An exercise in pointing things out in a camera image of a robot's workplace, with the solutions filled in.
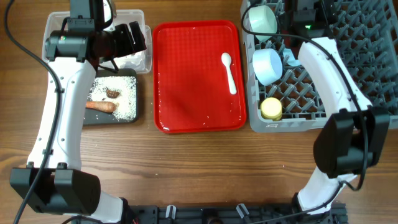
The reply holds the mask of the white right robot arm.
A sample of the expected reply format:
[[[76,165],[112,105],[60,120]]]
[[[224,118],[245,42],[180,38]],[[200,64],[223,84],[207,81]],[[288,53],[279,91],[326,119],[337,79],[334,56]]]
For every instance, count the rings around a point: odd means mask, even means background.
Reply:
[[[318,215],[330,210],[344,187],[361,189],[367,169],[379,161],[390,117],[359,90],[329,35],[333,1],[299,1],[293,7],[294,37],[303,40],[298,60],[327,117],[313,145],[317,166],[295,198],[302,213]]]

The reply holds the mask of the red serving tray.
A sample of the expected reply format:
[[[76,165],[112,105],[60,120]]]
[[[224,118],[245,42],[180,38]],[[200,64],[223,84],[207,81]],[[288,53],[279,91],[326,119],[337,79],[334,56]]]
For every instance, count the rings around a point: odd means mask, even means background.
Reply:
[[[239,33],[227,20],[166,22],[153,31],[154,123],[166,134],[226,131],[246,122]],[[227,52],[237,94],[229,92]]]

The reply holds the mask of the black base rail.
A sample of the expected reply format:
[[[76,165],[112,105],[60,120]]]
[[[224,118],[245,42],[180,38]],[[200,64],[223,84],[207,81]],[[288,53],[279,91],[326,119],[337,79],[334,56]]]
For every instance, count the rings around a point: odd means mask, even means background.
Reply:
[[[346,205],[334,203],[330,211],[296,217],[298,210],[289,204],[277,203],[249,207],[241,203],[236,207],[167,207],[132,206],[128,223],[137,224],[206,224],[206,223],[312,223],[348,224]]]

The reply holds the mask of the orange carrot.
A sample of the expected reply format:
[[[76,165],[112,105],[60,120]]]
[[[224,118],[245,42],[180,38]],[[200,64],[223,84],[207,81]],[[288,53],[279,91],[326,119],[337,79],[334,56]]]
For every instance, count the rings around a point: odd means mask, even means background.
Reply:
[[[116,111],[118,103],[108,102],[108,101],[87,101],[86,108],[92,110],[98,110],[104,113],[113,113]]]

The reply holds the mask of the mint green bowl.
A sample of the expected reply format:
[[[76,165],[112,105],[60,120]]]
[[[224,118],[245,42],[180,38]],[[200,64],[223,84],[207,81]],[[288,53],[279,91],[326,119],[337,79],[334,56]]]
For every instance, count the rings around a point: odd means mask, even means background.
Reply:
[[[266,5],[256,6],[249,10],[249,22],[253,32],[277,33],[277,20],[273,10]]]

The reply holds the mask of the white tissue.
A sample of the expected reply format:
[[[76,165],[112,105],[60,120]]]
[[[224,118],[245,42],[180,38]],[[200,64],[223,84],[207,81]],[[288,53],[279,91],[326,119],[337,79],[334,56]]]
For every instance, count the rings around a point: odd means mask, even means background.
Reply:
[[[121,68],[139,69],[140,67],[144,66],[145,57],[146,55],[144,52],[138,52],[135,54],[116,58],[115,62]]]

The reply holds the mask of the light blue plate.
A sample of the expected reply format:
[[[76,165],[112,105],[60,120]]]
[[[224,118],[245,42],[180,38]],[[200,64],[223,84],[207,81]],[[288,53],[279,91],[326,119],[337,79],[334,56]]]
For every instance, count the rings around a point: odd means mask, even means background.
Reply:
[[[283,52],[283,64],[288,65],[291,67],[298,67],[301,66],[301,63],[299,60],[297,60],[294,56],[294,53],[291,49],[284,49]]]

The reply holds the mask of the light blue bowl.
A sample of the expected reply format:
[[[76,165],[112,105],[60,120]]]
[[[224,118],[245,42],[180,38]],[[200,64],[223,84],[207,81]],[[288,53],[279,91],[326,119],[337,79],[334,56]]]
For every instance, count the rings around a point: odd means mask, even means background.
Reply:
[[[264,86],[273,84],[282,76],[282,61],[274,49],[256,50],[252,64],[258,81]]]

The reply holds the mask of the grey dishwasher rack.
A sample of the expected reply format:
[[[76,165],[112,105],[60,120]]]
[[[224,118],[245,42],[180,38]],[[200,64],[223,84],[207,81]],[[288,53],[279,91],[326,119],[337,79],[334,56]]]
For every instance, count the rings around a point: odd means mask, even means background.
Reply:
[[[354,82],[374,106],[390,114],[397,128],[397,14],[392,1],[335,1],[338,20],[330,29],[340,56]],[[243,33],[248,61],[247,96],[249,122],[257,133],[302,132],[322,128],[326,113],[310,75],[302,67],[283,64],[286,41],[273,37],[260,41]],[[264,86],[255,76],[252,56],[256,50],[274,49],[281,55],[281,79]],[[260,105],[266,98],[282,103],[282,118],[264,119]]]

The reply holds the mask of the yellow plastic cup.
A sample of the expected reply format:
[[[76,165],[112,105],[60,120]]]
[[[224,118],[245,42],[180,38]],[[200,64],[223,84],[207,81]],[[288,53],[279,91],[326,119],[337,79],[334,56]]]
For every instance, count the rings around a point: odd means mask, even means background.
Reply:
[[[282,118],[282,103],[277,98],[266,98],[260,105],[260,111],[264,119],[278,121]]]

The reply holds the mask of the brown food scrap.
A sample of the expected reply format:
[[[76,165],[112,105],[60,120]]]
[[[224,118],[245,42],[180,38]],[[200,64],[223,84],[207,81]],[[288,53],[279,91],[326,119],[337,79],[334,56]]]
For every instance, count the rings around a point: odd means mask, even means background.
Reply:
[[[106,90],[106,96],[107,96],[108,98],[115,99],[115,98],[117,98],[119,95],[120,95],[120,92],[118,92],[118,91],[116,91],[116,90],[109,90],[109,89]]]

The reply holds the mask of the clear plastic waste bin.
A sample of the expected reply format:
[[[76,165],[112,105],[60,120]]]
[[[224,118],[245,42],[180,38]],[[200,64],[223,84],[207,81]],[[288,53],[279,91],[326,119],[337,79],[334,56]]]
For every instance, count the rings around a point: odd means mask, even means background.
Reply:
[[[43,44],[54,30],[60,30],[63,19],[70,15],[69,11],[52,12],[47,18],[47,23],[44,32]],[[130,22],[138,22],[140,29],[145,38],[147,49],[132,55],[114,59],[118,68],[130,68],[138,74],[149,73],[152,69],[152,38],[150,27],[145,24],[144,12],[140,9],[118,9],[116,11],[116,18],[113,20],[114,27],[120,24],[129,25]]]

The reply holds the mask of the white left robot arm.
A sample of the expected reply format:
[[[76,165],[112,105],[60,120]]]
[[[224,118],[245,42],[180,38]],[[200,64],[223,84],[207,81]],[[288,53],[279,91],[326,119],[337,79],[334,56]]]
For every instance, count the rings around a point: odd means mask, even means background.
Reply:
[[[70,14],[43,46],[49,73],[37,141],[24,168],[11,171],[22,206],[92,223],[137,223],[125,198],[102,191],[97,176],[81,170],[80,142],[87,96],[103,62],[146,49],[136,22],[114,25],[112,1],[71,1]]]

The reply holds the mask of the white plastic spoon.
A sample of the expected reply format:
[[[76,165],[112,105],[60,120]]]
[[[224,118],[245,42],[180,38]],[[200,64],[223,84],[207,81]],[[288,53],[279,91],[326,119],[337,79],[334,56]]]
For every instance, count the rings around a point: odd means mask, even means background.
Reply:
[[[226,73],[227,73],[227,77],[228,77],[229,92],[232,95],[235,95],[235,94],[237,94],[237,89],[236,89],[234,78],[233,78],[233,75],[232,75],[232,72],[231,72],[231,63],[232,63],[231,56],[227,52],[222,53],[221,61],[222,61],[223,65],[226,68]]]

